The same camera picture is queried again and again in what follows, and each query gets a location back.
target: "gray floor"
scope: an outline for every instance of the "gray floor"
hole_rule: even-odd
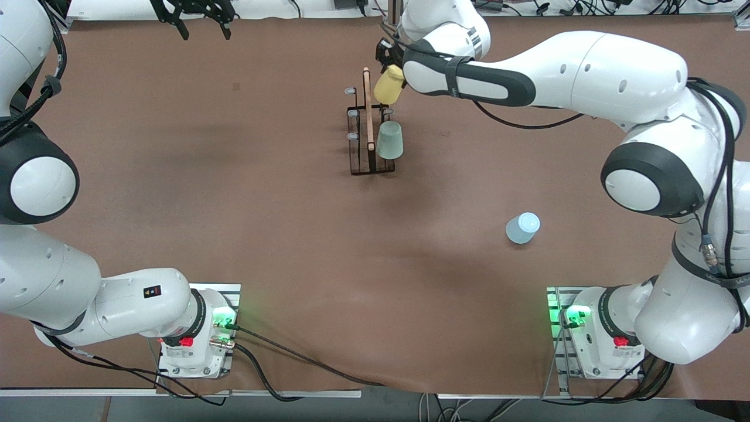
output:
[[[54,420],[55,422],[100,422],[103,397],[5,397],[0,399],[2,422]],[[361,399],[303,399],[276,402],[270,397],[232,397],[217,408],[196,400],[174,398],[116,397],[109,407],[107,422],[197,422],[204,420],[247,420],[294,422],[417,421],[419,394],[390,388],[368,388]],[[442,400],[452,407],[454,400]],[[497,401],[476,400],[460,412],[462,420],[484,420]],[[430,407],[435,420],[435,403]],[[499,421],[524,422],[726,422],[728,419],[697,410],[686,400],[650,400],[622,405],[559,406],[526,399]]]

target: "black sticker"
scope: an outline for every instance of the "black sticker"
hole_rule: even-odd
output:
[[[160,296],[161,295],[161,286],[153,286],[153,287],[147,287],[143,289],[143,298],[148,299],[150,297],[154,296]]]

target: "brown tabletop surface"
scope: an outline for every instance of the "brown tabletop surface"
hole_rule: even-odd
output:
[[[674,227],[605,194],[599,172],[623,133],[601,119],[522,131],[469,101],[406,90],[395,106],[406,150],[397,171],[350,176],[344,88],[359,86],[364,66],[378,68],[377,22],[239,21],[225,41],[213,22],[190,21],[188,42],[158,23],[77,22],[65,37],[63,92],[36,121],[73,157],[82,185],[72,209],[40,228],[93,256],[103,276],[175,267],[192,282],[242,283],[243,326],[362,378],[540,394],[552,358],[545,288],[641,282],[662,269]],[[750,102],[750,35],[730,17],[489,23],[485,60],[558,32],[613,32],[677,51],[691,75]],[[527,124],[571,114],[491,109]],[[524,211],[541,230],[512,246],[505,224]],[[148,387],[66,360],[28,322],[0,324],[2,387]],[[732,336],[676,369],[664,394],[750,399],[747,347],[750,333]],[[358,387],[251,348],[279,390]],[[87,349],[154,366],[141,336]],[[262,388],[243,357],[226,378],[193,384]]]

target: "wooden handle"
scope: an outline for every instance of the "wooden handle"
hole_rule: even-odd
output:
[[[372,86],[370,84],[370,69],[364,68],[362,70],[362,80],[364,81],[364,114],[367,117],[367,149],[369,151],[375,150],[375,130],[373,129],[373,101],[372,101]]]

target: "red button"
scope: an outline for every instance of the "red button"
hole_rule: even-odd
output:
[[[614,341],[614,345],[617,347],[627,346],[630,343],[625,337],[615,337],[612,340]]]

